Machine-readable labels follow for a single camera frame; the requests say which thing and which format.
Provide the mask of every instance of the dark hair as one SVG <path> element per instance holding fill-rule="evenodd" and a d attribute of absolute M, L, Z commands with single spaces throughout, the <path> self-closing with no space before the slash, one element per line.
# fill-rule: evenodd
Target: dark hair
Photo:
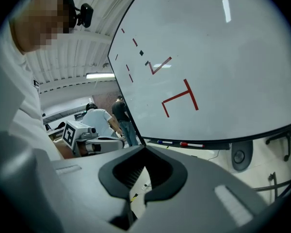
<path fill-rule="evenodd" d="M 90 109 L 98 109 L 97 105 L 95 105 L 94 103 L 88 103 L 86 105 L 86 111 L 90 110 Z"/>
<path fill-rule="evenodd" d="M 69 24 L 64 26 L 64 33 L 71 32 L 77 24 L 76 7 L 73 0 L 63 0 L 64 7 L 68 8 Z"/>

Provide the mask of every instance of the black shirt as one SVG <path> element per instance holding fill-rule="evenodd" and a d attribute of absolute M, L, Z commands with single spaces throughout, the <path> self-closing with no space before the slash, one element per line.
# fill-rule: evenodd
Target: black shirt
<path fill-rule="evenodd" d="M 116 119 L 120 121 L 130 121 L 129 117 L 125 114 L 126 105 L 123 101 L 115 102 L 112 105 L 112 114 L 115 115 Z"/>

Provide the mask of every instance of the fluorescent light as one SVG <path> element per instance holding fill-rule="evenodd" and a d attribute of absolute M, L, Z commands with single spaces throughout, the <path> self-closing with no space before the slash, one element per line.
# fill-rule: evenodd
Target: fluorescent light
<path fill-rule="evenodd" d="M 155 64 L 154 65 L 154 67 L 160 67 L 160 66 L 161 66 L 161 64 Z M 162 68 L 169 68 L 169 67 L 171 67 L 171 65 L 165 64 L 165 65 L 162 66 Z"/>
<path fill-rule="evenodd" d="M 87 79 L 96 79 L 96 78 L 114 78 L 113 73 L 89 73 L 86 75 Z"/>
<path fill-rule="evenodd" d="M 231 21 L 231 12 L 229 10 L 229 3 L 228 0 L 222 0 L 224 13 L 225 13 L 225 21 L 226 23 Z"/>

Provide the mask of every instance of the office chair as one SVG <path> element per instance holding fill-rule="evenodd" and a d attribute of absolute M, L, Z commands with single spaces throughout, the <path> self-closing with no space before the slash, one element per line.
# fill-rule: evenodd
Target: office chair
<path fill-rule="evenodd" d="M 289 157 L 291 155 L 291 130 L 285 131 L 283 133 L 280 133 L 278 135 L 275 135 L 273 137 L 270 137 L 269 139 L 266 140 L 266 145 L 268 145 L 271 141 L 279 139 L 279 138 L 283 138 L 286 137 L 287 141 L 288 141 L 288 154 L 285 155 L 285 157 L 283 158 L 284 161 L 288 161 Z"/>

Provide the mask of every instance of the whiteboard frame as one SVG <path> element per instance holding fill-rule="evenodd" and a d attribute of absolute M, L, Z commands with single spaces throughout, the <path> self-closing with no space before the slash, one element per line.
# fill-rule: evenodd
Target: whiteboard frame
<path fill-rule="evenodd" d="M 109 51 L 108 51 L 108 60 L 109 60 L 109 63 L 110 63 L 110 66 L 111 66 L 111 69 L 112 69 L 112 72 L 114 73 L 114 70 L 113 70 L 113 67 L 112 67 L 112 64 L 111 64 L 111 61 L 110 61 L 110 58 L 109 58 L 109 54 L 110 54 L 110 50 L 111 50 L 111 47 L 112 47 L 112 44 L 113 44 L 113 41 L 115 39 L 115 36 L 120 28 L 120 25 L 124 19 L 124 17 L 126 16 L 126 13 L 128 12 L 128 10 L 130 9 L 131 5 L 135 2 L 135 0 L 132 0 L 130 5 L 127 7 L 127 10 L 125 11 L 123 17 L 121 18 L 118 26 L 117 26 L 117 29 L 115 31 L 115 34 L 113 36 L 113 39 L 112 39 L 112 42 L 111 42 L 111 45 L 110 45 L 110 48 L 109 48 Z M 116 75 L 115 76 L 115 81 L 120 89 L 120 92 L 121 94 L 123 95 L 123 99 L 125 101 L 125 104 L 126 103 L 126 100 L 125 100 L 125 96 L 124 94 L 122 93 L 122 90 L 121 90 L 121 87 L 117 81 L 117 78 L 116 78 Z M 249 136 L 244 136 L 244 137 L 238 137 L 238 138 L 230 138 L 230 139 L 220 139 L 220 140 L 181 140 L 181 139 L 162 139 L 162 138 L 153 138 L 153 137 L 147 137 L 147 136 L 141 136 L 139 130 L 138 130 L 138 127 L 129 111 L 129 107 L 127 106 L 127 113 L 130 117 L 130 120 L 136 130 L 136 133 L 139 137 L 139 140 L 140 142 L 142 143 L 142 145 L 146 145 L 145 141 L 144 141 L 144 138 L 145 139 L 150 139 L 150 140 L 161 140 L 161 141 L 173 141 L 173 142 L 181 142 L 181 141 L 185 141 L 187 143 L 232 143 L 232 142 L 242 142 L 242 141 L 250 141 L 250 140 L 255 140 L 255 139 L 259 139 L 259 138 L 264 138 L 264 137 L 267 137 L 267 136 L 271 136 L 271 135 L 274 135 L 274 134 L 279 134 L 279 133 L 282 133 L 284 131 L 287 131 L 287 130 L 291 130 L 291 124 L 287 125 L 287 126 L 284 126 L 284 127 L 281 127 L 281 128 L 278 128 L 278 129 L 275 129 L 275 130 L 271 130 L 271 131 L 267 131 L 267 132 L 264 132 L 264 133 L 258 133 L 258 134 L 254 134 L 254 135 L 249 135 Z"/>

